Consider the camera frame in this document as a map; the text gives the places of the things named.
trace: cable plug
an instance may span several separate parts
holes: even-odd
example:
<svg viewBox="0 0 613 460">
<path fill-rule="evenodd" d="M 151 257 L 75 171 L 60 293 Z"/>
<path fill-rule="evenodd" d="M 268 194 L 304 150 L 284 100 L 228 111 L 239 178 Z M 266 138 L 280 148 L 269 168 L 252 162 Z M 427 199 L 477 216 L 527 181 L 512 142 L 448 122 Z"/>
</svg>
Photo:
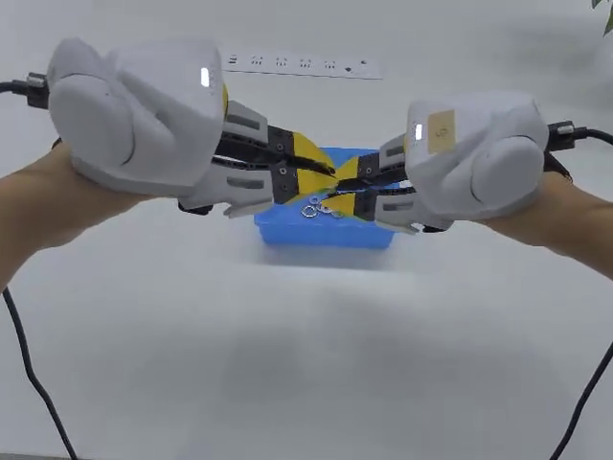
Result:
<svg viewBox="0 0 613 460">
<path fill-rule="evenodd" d="M 43 74 L 30 72 L 25 81 L 13 80 L 11 82 L 12 94 L 25 96 L 28 106 L 34 108 L 49 108 L 49 86 L 47 77 Z"/>
<path fill-rule="evenodd" d="M 575 148 L 575 141 L 587 139 L 587 127 L 575 127 L 570 121 L 549 125 L 549 143 L 547 151 L 561 151 Z"/>
</svg>

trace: yellow sticker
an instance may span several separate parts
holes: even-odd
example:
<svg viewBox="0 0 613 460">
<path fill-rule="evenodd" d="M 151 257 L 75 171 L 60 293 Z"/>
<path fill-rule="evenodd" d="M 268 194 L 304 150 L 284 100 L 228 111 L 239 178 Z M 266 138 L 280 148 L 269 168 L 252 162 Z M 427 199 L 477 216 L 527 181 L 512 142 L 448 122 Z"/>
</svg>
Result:
<svg viewBox="0 0 613 460">
<path fill-rule="evenodd" d="M 432 113 L 428 117 L 428 153 L 431 155 L 456 147 L 456 111 Z"/>
</svg>

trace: wrist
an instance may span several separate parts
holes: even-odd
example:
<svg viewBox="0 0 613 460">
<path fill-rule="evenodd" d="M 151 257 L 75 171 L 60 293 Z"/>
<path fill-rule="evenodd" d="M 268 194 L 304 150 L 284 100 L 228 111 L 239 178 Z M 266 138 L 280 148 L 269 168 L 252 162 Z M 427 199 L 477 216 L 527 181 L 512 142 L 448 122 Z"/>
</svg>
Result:
<svg viewBox="0 0 613 460">
<path fill-rule="evenodd" d="M 13 208 L 22 238 L 37 248 L 68 242 L 147 199 L 105 189 L 79 175 L 62 145 L 3 179 L 0 193 Z"/>
<path fill-rule="evenodd" d="M 556 249 L 580 239 L 585 230 L 581 221 L 604 203 L 575 187 L 563 175 L 545 172 L 533 204 L 511 216 L 479 223 L 519 242 Z"/>
</svg>

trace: power cord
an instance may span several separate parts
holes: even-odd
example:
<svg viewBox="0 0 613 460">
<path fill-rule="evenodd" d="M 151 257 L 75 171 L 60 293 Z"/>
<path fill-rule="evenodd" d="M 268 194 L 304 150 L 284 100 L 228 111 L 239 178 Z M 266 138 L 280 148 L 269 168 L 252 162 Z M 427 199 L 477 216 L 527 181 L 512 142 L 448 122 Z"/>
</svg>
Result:
<svg viewBox="0 0 613 460">
<path fill-rule="evenodd" d="M 28 99 L 28 106 L 34 108 L 48 108 L 48 99 L 49 99 L 49 88 L 47 86 L 46 77 L 42 74 L 30 73 L 26 81 L 22 80 L 13 80 L 8 82 L 0 82 L 0 93 L 12 93 L 21 96 L 26 96 Z M 556 124 L 549 125 L 549 143 L 547 145 L 548 151 L 560 151 L 560 150 L 569 150 L 575 148 L 575 143 L 577 140 L 593 138 L 599 139 L 607 144 L 613 146 L 613 135 L 600 131 L 597 129 L 592 129 L 588 127 L 575 127 L 573 122 L 560 122 Z M 558 171 L 566 172 L 566 169 L 559 164 Z M 23 329 L 23 325 L 21 323 L 21 319 L 19 317 L 19 313 L 17 311 L 17 306 L 15 305 L 11 292 L 9 288 L 6 287 L 2 292 L 2 296 L 7 304 L 7 308 L 9 309 L 9 314 L 11 315 L 12 324 L 14 326 L 15 332 L 17 334 L 17 340 L 19 342 L 19 348 L 21 349 L 21 356 L 23 359 L 23 364 L 26 369 L 26 376 L 28 380 L 32 384 L 32 387 L 40 398 L 45 402 L 47 406 L 47 410 L 51 415 L 51 418 L 54 421 L 57 432 L 61 438 L 62 443 L 66 447 L 66 451 L 70 456 L 71 460 L 79 460 L 73 446 L 68 438 L 68 434 L 66 433 L 66 429 L 57 414 L 56 407 L 54 406 L 53 400 L 51 396 L 45 390 L 45 387 L 40 383 L 36 373 L 34 372 L 34 367 L 32 366 L 32 359 L 30 357 L 30 351 L 28 348 L 28 340 L 26 338 L 26 333 Z M 571 416 L 571 420 L 569 422 L 564 435 L 562 436 L 561 441 L 554 450 L 554 453 L 550 457 L 550 460 L 558 460 L 568 443 L 570 442 L 573 434 L 575 433 L 575 429 L 579 423 L 579 418 L 581 416 L 581 412 L 583 408 L 587 404 L 594 388 L 598 384 L 601 379 L 604 371 L 607 366 L 611 362 L 613 358 L 613 343 L 609 345 L 606 353 L 602 357 L 601 362 L 599 363 L 596 371 L 588 381 L 587 385 L 583 389 L 579 400 L 573 410 L 573 414 Z"/>
<path fill-rule="evenodd" d="M 56 429 L 59 433 L 59 437 L 61 438 L 61 442 L 66 447 L 66 451 L 68 452 L 68 455 L 70 456 L 71 460 L 79 460 L 77 454 L 75 453 L 75 450 L 73 449 L 73 445 L 68 438 L 68 434 L 66 433 L 64 424 L 62 423 L 61 419 L 59 418 L 59 415 L 57 414 L 57 410 L 53 400 L 51 399 L 51 396 L 36 376 L 36 372 L 34 371 L 34 367 L 32 366 L 32 358 L 30 357 L 30 347 L 28 346 L 26 332 L 23 329 L 23 324 L 21 323 L 21 318 L 19 317 L 17 306 L 12 299 L 11 291 L 8 287 L 6 287 L 2 291 L 2 297 L 7 304 L 9 314 L 11 315 L 12 324 L 15 328 L 15 332 L 17 333 L 17 341 L 19 342 L 19 349 L 21 350 L 21 358 L 23 360 L 23 365 L 26 368 L 26 376 L 28 377 L 28 380 L 32 384 L 34 390 L 36 390 L 36 393 L 38 393 L 40 398 L 45 402 L 47 410 L 49 411 L 49 415 L 51 415 L 51 418 L 56 425 Z"/>
</svg>

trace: yellow tape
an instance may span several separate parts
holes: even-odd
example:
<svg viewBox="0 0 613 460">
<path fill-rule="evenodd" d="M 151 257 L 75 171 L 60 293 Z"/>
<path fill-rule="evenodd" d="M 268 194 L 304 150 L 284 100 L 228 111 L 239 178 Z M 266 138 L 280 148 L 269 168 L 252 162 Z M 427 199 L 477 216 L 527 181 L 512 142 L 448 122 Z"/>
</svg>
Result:
<svg viewBox="0 0 613 460">
<path fill-rule="evenodd" d="M 334 164 L 330 157 L 319 149 L 312 141 L 308 140 L 299 132 L 293 133 L 294 154 L 304 158 L 310 158 L 330 167 Z M 336 185 L 336 178 L 329 177 L 314 171 L 298 170 L 298 194 L 300 196 L 318 194 L 326 190 L 333 189 Z"/>
<path fill-rule="evenodd" d="M 223 118 L 225 119 L 228 116 L 228 87 L 226 83 L 223 83 L 221 97 L 223 98 Z"/>
<path fill-rule="evenodd" d="M 341 213 L 344 216 L 353 216 L 355 209 L 355 194 L 343 194 L 322 200 L 324 206 Z"/>
<path fill-rule="evenodd" d="M 350 158 L 348 161 L 343 163 L 343 165 L 336 170 L 336 179 L 354 179 L 357 177 L 357 162 L 359 161 L 359 157 L 354 156 Z"/>
</svg>

